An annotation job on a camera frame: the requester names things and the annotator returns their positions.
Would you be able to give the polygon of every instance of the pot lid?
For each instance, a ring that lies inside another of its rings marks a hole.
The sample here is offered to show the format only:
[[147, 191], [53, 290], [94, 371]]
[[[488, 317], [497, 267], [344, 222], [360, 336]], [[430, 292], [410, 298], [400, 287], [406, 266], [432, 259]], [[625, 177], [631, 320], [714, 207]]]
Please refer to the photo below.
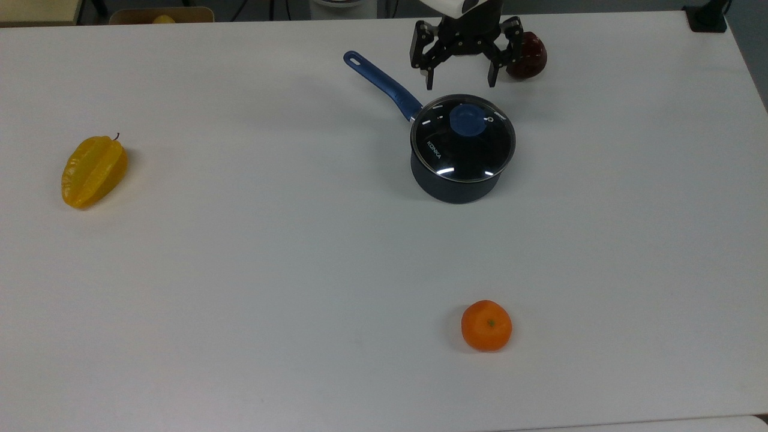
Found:
[[430, 171], [452, 181], [484, 181], [502, 171], [515, 152], [515, 130], [483, 98], [449, 95], [426, 105], [411, 129], [411, 147]]

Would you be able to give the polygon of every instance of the blue handle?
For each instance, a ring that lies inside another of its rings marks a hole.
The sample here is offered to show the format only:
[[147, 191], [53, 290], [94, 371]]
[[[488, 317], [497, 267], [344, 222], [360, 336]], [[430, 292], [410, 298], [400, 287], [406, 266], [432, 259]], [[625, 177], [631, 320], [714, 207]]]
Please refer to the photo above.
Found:
[[397, 104], [397, 108], [400, 108], [400, 112], [405, 115], [406, 120], [412, 121], [416, 113], [422, 109], [422, 104], [405, 87], [357, 52], [348, 51], [344, 55], [344, 62], [389, 95]]

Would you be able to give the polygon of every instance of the black saucepan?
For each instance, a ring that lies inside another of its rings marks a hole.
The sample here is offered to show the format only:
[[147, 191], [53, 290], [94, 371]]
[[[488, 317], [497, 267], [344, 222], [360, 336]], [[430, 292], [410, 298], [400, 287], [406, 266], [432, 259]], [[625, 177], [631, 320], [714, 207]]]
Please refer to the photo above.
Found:
[[411, 126], [411, 171], [431, 196], [453, 204], [482, 198], [515, 153], [515, 130], [483, 98], [448, 95], [423, 106], [397, 81], [354, 51], [344, 62], [397, 104]]

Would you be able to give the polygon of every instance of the dark red fruit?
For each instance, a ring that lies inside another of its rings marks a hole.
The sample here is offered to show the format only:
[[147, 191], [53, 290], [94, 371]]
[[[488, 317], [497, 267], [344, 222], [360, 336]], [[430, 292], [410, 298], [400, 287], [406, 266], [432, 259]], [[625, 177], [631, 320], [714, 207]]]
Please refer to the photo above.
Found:
[[522, 57], [507, 66], [507, 73], [517, 79], [533, 78], [547, 65], [547, 49], [533, 32], [523, 33]]

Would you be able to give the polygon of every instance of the yellow fruit in box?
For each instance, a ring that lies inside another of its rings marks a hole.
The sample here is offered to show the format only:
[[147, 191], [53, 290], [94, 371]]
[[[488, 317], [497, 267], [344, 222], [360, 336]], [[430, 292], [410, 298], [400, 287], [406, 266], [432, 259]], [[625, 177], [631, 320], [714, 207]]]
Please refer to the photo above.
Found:
[[160, 15], [152, 21], [152, 24], [173, 24], [174, 19], [168, 15]]

